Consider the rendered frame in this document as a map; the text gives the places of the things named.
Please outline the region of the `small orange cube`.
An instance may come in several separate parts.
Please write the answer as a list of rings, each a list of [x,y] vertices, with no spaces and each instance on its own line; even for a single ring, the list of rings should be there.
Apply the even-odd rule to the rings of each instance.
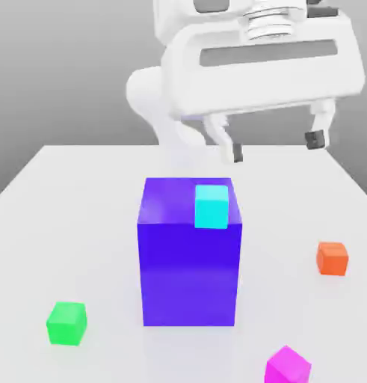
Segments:
[[[316,262],[322,275],[344,276],[348,267],[348,252],[340,242],[320,242]]]

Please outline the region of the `small cyan cube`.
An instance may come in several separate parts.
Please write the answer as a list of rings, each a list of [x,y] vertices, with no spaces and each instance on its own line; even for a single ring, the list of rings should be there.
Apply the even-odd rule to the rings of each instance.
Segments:
[[[229,190],[223,185],[196,185],[194,226],[201,229],[227,229]]]

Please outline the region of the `small magenta cube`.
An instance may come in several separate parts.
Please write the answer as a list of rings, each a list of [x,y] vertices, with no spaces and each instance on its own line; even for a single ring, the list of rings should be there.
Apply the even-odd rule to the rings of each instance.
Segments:
[[[264,383],[309,383],[311,366],[295,350],[284,346],[267,361]]]

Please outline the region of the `large purple box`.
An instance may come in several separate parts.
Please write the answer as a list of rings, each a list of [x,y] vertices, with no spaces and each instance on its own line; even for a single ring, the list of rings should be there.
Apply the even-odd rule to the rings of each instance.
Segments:
[[[226,228],[198,228],[200,186],[227,193]],[[232,326],[242,219],[229,178],[148,177],[137,222],[145,326]]]

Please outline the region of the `small green cube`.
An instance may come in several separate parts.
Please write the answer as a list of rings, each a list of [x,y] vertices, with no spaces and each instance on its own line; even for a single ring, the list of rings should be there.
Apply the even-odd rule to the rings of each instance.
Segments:
[[[85,305],[57,301],[46,320],[46,328],[52,345],[78,346],[87,329]]]

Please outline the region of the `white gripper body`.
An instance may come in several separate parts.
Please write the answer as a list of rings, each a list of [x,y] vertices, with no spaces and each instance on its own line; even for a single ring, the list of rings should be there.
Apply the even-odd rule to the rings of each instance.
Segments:
[[[203,49],[281,47],[286,43],[332,40],[335,55],[203,67]],[[241,42],[236,21],[184,27],[161,59],[162,90],[170,114],[196,117],[306,105],[359,94],[365,84],[363,61],[351,19],[310,18],[295,34]]]

